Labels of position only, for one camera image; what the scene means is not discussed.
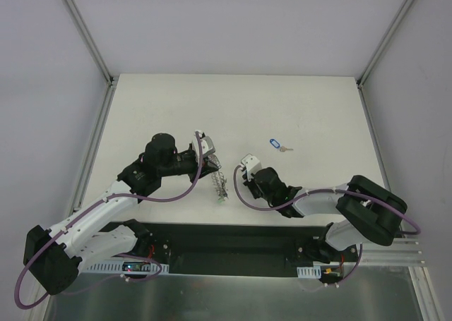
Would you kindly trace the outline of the blue key tag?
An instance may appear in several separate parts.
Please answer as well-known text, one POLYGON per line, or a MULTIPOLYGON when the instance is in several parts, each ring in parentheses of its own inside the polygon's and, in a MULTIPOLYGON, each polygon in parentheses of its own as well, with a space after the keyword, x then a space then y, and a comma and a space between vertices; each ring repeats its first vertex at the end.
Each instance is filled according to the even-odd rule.
POLYGON ((276 149, 280 149, 281 147, 280 143, 276 139, 271 138, 269 143, 276 149))

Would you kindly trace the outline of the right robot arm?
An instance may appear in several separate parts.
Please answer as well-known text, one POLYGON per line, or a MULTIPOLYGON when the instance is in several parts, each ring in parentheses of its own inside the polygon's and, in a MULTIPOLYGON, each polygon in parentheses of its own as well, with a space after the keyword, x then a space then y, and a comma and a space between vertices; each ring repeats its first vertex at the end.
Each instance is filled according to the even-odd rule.
POLYGON ((267 202, 267 211, 287 218, 320 214, 343 217, 341 222, 327 224, 317 239, 302 247, 308 258, 323 263, 365 241, 390 246, 408 210, 403 199, 361 175, 336 187, 308 190, 286 185, 271 167, 240 166, 238 171, 253 198, 267 202))

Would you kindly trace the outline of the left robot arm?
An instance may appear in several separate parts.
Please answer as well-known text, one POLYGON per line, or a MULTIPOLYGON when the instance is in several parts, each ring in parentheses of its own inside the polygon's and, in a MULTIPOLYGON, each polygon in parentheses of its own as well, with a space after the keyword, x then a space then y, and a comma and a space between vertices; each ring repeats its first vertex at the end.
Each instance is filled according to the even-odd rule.
POLYGON ((55 296, 70 287, 84 269, 105 258, 122 253, 145 255, 150 233, 135 219, 111 232, 103 233, 102 228, 143 201, 169 203, 186 197, 200 178, 218 171, 209 159, 214 153, 213 141, 202 131, 194 133, 182 152, 172 135, 154 135, 138 159, 125 167, 94 203, 48 229, 37 225, 29 230, 19 277, 30 272, 46 295, 55 296), (164 177, 182 175, 189 177, 187 190, 173 198, 152 198, 164 177))

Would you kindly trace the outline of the metal key organizer ring disc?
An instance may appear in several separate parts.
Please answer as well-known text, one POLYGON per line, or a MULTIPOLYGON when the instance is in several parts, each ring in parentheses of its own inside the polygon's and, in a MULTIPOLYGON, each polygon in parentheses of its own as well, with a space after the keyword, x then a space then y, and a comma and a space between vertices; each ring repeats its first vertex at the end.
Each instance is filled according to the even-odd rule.
POLYGON ((228 199, 229 198, 227 193, 228 189, 226 187, 227 179, 225 178, 225 175, 222 173, 221 169, 219 171, 214 171, 211 174, 211 180, 213 182, 218 199, 219 198, 228 199))

